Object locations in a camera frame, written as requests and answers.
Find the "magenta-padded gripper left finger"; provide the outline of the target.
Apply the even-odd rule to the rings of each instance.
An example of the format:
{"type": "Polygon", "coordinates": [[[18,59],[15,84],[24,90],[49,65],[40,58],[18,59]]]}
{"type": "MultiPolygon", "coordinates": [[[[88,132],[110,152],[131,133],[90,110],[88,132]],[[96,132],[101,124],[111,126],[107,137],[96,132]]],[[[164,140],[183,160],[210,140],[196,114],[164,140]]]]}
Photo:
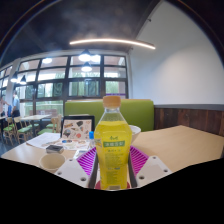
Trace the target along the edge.
{"type": "Polygon", "coordinates": [[[57,171],[56,175],[84,188],[93,189],[96,184],[98,160],[93,148],[77,159],[68,159],[57,171]]]}

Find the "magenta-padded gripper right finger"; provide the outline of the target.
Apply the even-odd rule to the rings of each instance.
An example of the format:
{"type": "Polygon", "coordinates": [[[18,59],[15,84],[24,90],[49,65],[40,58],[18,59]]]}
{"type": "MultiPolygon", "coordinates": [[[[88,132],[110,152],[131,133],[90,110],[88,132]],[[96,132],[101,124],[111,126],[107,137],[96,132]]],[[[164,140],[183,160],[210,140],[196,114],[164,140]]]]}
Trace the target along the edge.
{"type": "Polygon", "coordinates": [[[134,146],[130,148],[129,179],[132,188],[143,187],[171,173],[158,156],[148,156],[134,146]]]}

